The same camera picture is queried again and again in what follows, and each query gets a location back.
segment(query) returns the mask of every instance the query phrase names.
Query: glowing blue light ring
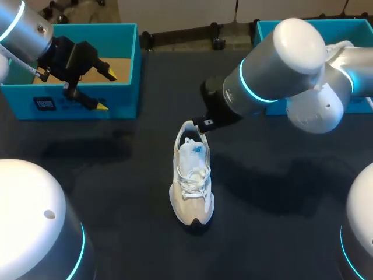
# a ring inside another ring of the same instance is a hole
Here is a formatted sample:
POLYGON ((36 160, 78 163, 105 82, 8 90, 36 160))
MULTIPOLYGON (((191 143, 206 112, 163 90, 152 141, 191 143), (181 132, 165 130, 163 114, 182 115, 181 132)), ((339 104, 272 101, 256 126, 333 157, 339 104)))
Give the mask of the glowing blue light ring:
POLYGON ((80 256, 78 258, 78 261, 76 262, 76 265, 75 265, 74 269, 70 273, 69 277, 66 278, 66 280, 71 280, 73 278, 73 276, 74 276, 75 272, 78 270, 79 264, 80 264, 80 262, 82 261, 82 258, 83 258, 83 252, 84 252, 84 246, 85 246, 85 242, 86 242, 86 237, 85 237, 85 234, 84 234, 83 225, 82 224, 80 224, 80 225, 82 226, 82 235, 83 235, 82 249, 80 251, 80 256))
POLYGON ((361 280, 365 280, 360 274, 359 272, 357 272, 357 270, 354 268, 354 266, 352 265, 352 263, 350 262, 349 258, 347 257, 347 254, 346 252, 344 251, 344 247, 343 247, 343 242, 342 242, 342 227, 340 227, 340 245, 342 247, 342 251, 343 251, 343 254, 344 254, 344 257, 346 258, 348 264, 351 266, 352 270, 356 273, 357 276, 359 276, 359 278, 361 280))
POLYGON ((241 64, 240 64, 240 79, 241 79, 241 82, 242 82, 242 84, 244 85, 244 88, 246 89, 246 91, 247 91, 248 93, 250 93, 250 95, 251 95, 252 97, 254 97, 255 99, 257 99, 257 100, 259 100, 259 101, 261 101, 261 102, 265 102, 265 103, 273 103, 273 102, 277 102, 277 101, 279 101, 278 99, 277 99, 277 100, 266 100, 266 99, 263 99, 263 98, 257 96, 254 92, 252 92, 252 90, 247 86, 247 84, 246 84, 246 82, 245 82, 245 80, 244 80, 244 76, 243 76, 243 74, 242 74, 242 65, 243 65, 243 63, 244 63, 244 60, 242 60, 242 61, 241 61, 241 64))
POLYGON ((350 84, 351 84, 351 92, 354 92, 354 82, 352 81, 352 78, 350 77, 350 75, 345 71, 343 70, 341 67, 339 68, 339 71, 342 72, 342 74, 350 81, 350 84))
POLYGON ((0 36, 0 42, 2 40, 4 40, 9 35, 10 32, 12 32, 14 27, 16 27, 17 23, 19 22, 22 14, 24 12, 25 7, 26 7, 26 4, 23 1, 21 1, 21 7, 19 8, 16 17, 14 18, 13 22, 9 25, 9 27, 5 30, 5 32, 2 33, 2 35, 0 36))

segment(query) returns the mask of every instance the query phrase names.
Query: black cable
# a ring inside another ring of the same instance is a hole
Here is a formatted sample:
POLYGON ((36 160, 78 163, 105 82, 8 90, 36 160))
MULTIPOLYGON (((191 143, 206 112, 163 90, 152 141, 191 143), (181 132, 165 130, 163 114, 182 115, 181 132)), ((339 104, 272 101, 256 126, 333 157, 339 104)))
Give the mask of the black cable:
POLYGON ((346 0, 346 3, 344 4, 343 10, 342 10, 342 13, 340 13, 341 16, 345 16, 346 15, 344 13, 344 11, 346 10, 346 7, 347 7, 348 4, 349 4, 349 0, 346 0))

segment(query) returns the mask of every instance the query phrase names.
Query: shoe insole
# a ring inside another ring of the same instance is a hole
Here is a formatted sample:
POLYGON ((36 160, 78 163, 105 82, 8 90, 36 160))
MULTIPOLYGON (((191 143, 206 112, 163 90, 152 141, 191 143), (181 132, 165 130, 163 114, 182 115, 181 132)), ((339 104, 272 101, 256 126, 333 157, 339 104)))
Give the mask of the shoe insole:
POLYGON ((181 134, 179 148, 182 144, 190 143, 190 142, 202 142, 201 137, 199 136, 197 131, 194 130, 186 130, 181 134))

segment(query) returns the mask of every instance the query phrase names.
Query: yellow tape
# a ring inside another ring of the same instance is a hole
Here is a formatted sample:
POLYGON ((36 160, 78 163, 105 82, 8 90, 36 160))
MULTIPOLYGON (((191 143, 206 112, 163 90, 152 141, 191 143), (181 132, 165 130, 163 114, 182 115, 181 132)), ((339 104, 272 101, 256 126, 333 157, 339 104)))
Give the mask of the yellow tape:
POLYGON ((106 107, 105 105, 102 105, 101 103, 99 103, 99 104, 97 104, 96 110, 109 110, 109 108, 106 107))
POLYGON ((116 76, 116 74, 114 73, 114 71, 111 68, 109 68, 109 74, 111 76, 113 76, 116 80, 118 79, 117 76, 116 76))

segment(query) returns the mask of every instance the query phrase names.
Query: dark tabletop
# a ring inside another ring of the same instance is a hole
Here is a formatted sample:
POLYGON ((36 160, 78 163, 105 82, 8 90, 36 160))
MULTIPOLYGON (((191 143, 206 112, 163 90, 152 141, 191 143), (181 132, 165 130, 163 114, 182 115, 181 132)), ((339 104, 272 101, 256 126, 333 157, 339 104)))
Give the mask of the dark tabletop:
POLYGON ((373 161, 371 115, 312 135, 262 115, 210 132, 215 212, 194 236, 168 189, 182 123, 204 113, 200 83, 245 52, 148 53, 137 121, 20 122, 0 100, 0 157, 61 183, 97 251, 98 280, 339 279, 334 252, 355 176, 373 161))

